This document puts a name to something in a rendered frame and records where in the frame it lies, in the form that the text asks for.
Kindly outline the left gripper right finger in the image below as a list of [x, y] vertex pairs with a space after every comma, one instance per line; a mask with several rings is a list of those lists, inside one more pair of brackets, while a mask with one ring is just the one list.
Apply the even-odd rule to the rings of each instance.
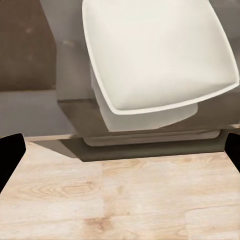
[[240, 172], [240, 135], [229, 133], [225, 143], [225, 153]]

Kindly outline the bowl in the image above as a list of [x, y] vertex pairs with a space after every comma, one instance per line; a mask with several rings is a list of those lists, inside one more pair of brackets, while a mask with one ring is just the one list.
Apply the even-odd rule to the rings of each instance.
[[209, 0], [82, 0], [82, 21], [98, 85], [115, 114], [178, 108], [240, 84]]

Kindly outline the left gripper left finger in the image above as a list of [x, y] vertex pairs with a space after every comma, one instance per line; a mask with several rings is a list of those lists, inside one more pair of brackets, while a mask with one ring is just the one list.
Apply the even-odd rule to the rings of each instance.
[[0, 138], [0, 193], [26, 152], [23, 134]]

